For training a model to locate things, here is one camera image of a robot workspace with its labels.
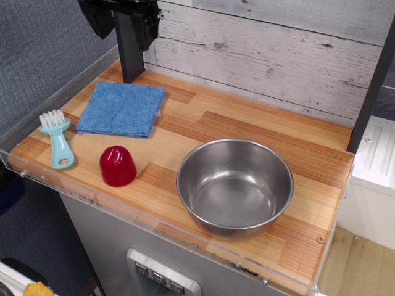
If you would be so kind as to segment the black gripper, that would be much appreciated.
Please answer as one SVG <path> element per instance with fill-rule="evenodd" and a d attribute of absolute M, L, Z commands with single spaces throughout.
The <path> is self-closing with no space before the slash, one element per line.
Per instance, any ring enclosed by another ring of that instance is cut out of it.
<path fill-rule="evenodd" d="M 162 11 L 160 9 L 157 11 L 135 12 L 131 16 L 138 47 L 142 52 L 147 51 L 154 40 L 158 38 L 161 19 Z"/>

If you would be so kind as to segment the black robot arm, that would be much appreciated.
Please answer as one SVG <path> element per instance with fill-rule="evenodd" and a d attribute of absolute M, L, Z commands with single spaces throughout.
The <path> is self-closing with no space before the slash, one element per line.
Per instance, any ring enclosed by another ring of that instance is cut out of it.
<path fill-rule="evenodd" d="M 147 51 L 158 37 L 162 10 L 157 1 L 79 1 L 93 31 L 102 39 L 115 28 L 114 13 L 129 16 L 141 51 Z"/>

